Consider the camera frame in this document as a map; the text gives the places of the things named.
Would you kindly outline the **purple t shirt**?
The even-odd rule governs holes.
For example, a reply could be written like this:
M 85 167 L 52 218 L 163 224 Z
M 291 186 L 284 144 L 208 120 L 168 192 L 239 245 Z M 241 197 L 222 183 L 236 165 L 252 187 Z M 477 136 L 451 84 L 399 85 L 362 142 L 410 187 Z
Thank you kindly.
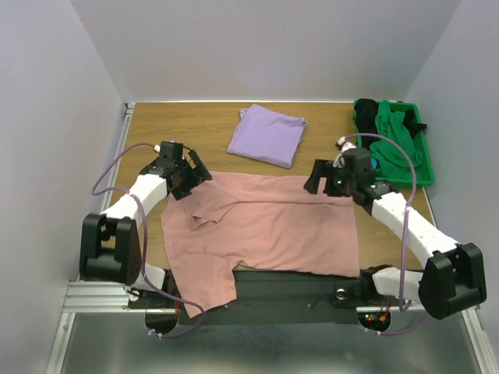
M 306 119 L 258 104 L 243 108 L 227 152 L 289 169 L 306 129 Z

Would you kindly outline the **pink printed t shirt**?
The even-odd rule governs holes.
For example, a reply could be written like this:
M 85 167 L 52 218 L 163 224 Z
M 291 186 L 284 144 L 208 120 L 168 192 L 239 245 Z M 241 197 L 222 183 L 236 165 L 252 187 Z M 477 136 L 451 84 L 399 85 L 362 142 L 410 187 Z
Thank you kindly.
M 165 252 L 189 317 L 237 297 L 234 269 L 358 277 L 353 201 L 308 193 L 303 176 L 216 171 L 161 214 Z

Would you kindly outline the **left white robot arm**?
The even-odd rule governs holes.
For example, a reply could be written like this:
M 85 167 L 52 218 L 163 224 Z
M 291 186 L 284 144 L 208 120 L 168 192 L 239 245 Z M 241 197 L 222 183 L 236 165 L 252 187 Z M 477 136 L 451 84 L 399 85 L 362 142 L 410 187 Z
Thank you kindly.
M 143 253 L 146 239 L 139 239 L 139 229 L 148 236 L 147 215 L 164 199 L 176 200 L 212 179 L 197 152 L 182 143 L 145 143 L 157 157 L 146 165 L 128 188 L 107 187 L 94 196 L 120 191 L 116 203 L 100 213 L 83 219 L 79 271 L 85 281 L 110 281 L 130 288 L 147 290 L 155 306 L 164 307 L 173 299 L 173 287 L 165 283 L 165 271 L 147 264 Z

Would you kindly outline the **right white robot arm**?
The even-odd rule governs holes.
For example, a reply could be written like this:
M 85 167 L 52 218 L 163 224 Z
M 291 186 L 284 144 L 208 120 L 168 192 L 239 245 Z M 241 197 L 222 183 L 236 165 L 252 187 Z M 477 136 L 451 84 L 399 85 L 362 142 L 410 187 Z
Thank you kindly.
M 321 181 L 325 182 L 320 189 Z M 387 181 L 378 180 L 364 148 L 342 150 L 333 161 L 317 159 L 304 188 L 311 194 L 350 197 L 388 227 L 410 250 L 421 271 L 401 267 L 371 268 L 359 284 L 360 298 L 376 304 L 385 296 L 421 304 L 435 319 L 444 319 L 487 299 L 483 254 L 473 243 L 461 244 L 439 231 Z

